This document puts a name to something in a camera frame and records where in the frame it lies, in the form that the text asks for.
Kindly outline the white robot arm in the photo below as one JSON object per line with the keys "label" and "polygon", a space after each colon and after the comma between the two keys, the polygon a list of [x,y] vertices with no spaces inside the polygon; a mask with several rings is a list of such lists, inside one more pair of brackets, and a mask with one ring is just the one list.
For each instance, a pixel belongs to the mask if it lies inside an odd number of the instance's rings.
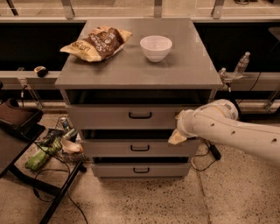
{"label": "white robot arm", "polygon": [[280,165],[280,128],[238,121],[238,111],[228,100],[217,100],[196,109],[181,110],[177,127],[168,139],[180,144],[200,137],[224,144]]}

